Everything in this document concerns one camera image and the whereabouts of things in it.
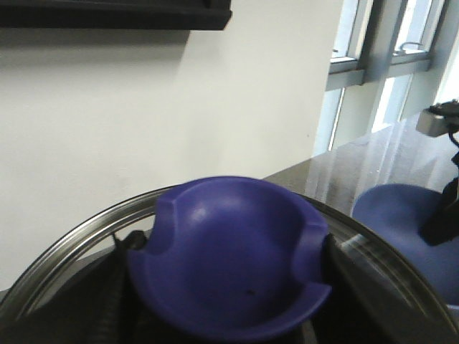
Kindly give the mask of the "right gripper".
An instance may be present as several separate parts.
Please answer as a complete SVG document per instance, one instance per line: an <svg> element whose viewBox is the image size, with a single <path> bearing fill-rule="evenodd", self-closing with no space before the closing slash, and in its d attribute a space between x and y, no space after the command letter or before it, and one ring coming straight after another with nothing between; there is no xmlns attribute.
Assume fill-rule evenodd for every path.
<svg viewBox="0 0 459 344"><path fill-rule="evenodd" d="M458 147L458 101L437 103L420 114L416 130L431 138L446 135ZM458 177L449 182L439 200L433 215L420 230L420 236L430 246L437 246L458 237Z"/></svg>

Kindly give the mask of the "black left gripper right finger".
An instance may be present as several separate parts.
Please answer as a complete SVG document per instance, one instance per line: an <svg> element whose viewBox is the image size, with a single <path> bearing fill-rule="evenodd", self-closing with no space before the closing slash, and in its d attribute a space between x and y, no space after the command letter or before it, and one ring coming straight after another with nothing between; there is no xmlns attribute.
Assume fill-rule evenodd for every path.
<svg viewBox="0 0 459 344"><path fill-rule="evenodd" d="M312 323L319 343L425 343L413 312L344 254L332 235L322 273L331 294Z"/></svg>

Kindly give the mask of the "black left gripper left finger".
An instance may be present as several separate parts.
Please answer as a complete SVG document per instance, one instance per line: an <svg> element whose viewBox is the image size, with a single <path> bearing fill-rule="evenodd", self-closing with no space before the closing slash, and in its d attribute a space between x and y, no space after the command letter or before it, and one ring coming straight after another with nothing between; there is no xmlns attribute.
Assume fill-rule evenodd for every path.
<svg viewBox="0 0 459 344"><path fill-rule="evenodd" d="M141 310L127 268L129 249L146 243L142 231L115 240L115 249L73 278L46 305L1 329L2 343L134 343Z"/></svg>

